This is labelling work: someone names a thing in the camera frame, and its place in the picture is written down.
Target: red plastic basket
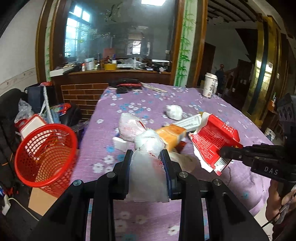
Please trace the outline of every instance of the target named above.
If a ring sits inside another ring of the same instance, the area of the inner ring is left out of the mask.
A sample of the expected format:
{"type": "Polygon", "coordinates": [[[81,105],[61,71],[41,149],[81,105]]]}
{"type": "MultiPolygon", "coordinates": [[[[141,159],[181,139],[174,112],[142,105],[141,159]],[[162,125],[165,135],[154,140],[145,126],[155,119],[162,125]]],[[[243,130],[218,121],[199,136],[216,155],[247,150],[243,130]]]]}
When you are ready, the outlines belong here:
{"type": "Polygon", "coordinates": [[[76,162],[77,137],[70,127],[48,124],[31,132],[15,156],[15,171],[27,186],[59,197],[69,186],[76,162]]]}

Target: glass partition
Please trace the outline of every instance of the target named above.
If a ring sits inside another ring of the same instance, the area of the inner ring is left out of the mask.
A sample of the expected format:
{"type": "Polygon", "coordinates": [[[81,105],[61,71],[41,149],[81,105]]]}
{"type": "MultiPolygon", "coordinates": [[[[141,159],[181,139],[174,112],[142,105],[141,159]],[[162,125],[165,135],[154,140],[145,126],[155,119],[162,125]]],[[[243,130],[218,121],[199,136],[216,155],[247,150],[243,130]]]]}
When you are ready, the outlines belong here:
{"type": "Polygon", "coordinates": [[[64,57],[170,60],[175,0],[80,0],[68,13],[64,57]]]}

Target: wooden counter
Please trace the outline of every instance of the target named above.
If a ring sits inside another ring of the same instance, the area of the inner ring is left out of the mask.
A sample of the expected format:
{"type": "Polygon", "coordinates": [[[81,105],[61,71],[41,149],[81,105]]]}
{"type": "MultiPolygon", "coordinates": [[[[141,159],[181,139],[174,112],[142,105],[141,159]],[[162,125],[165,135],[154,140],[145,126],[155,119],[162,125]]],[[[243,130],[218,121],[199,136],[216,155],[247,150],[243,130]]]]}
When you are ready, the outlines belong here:
{"type": "Polygon", "coordinates": [[[52,77],[59,103],[69,102],[78,105],[84,119],[90,119],[97,101],[108,83],[122,78],[138,79],[144,83],[169,85],[170,73],[146,70],[87,70],[52,77]]]}

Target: table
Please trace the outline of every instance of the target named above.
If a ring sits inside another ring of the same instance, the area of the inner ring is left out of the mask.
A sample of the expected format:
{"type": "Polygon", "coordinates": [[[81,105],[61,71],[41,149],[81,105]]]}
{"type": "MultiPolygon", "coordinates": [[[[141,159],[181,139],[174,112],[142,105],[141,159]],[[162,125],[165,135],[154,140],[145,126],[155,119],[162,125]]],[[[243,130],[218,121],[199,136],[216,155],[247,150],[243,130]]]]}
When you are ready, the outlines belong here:
{"type": "MultiPolygon", "coordinates": [[[[238,130],[240,143],[244,146],[271,144],[250,119],[216,95],[208,99],[202,96],[202,89],[151,85],[168,93],[157,93],[149,89],[143,89],[142,93],[134,91],[126,94],[116,94],[115,90],[110,89],[104,91],[82,140],[71,181],[96,180],[102,174],[112,171],[116,162],[123,160],[125,153],[114,149],[112,142],[112,137],[118,134],[118,121],[123,112],[140,117],[148,128],[158,129],[165,122],[175,122],[167,118],[164,110],[166,105],[177,104],[183,109],[183,118],[195,115],[198,111],[216,115],[238,130]]],[[[182,153],[194,156],[193,145],[188,137],[186,142],[182,153]]],[[[202,169],[199,162],[192,174],[207,181],[217,178],[215,172],[208,173],[202,169]]],[[[267,200],[270,179],[252,173],[250,167],[239,161],[231,162],[219,178],[254,216],[267,200]]],[[[114,201],[117,240],[178,240],[180,214],[180,200],[169,203],[114,201]]],[[[89,240],[89,228],[88,224],[86,240],[89,240]]]]}

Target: white coffee cup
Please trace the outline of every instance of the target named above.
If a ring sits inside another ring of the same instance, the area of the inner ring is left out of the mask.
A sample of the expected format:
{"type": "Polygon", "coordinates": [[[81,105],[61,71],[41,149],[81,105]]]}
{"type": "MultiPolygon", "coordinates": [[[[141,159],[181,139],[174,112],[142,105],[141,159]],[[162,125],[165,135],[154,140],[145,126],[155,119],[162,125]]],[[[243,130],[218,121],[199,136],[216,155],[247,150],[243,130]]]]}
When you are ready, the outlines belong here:
{"type": "Polygon", "coordinates": [[[205,97],[211,98],[214,89],[216,89],[215,86],[217,85],[217,83],[218,83],[218,78],[216,75],[211,73],[206,73],[202,95],[205,97]]]}

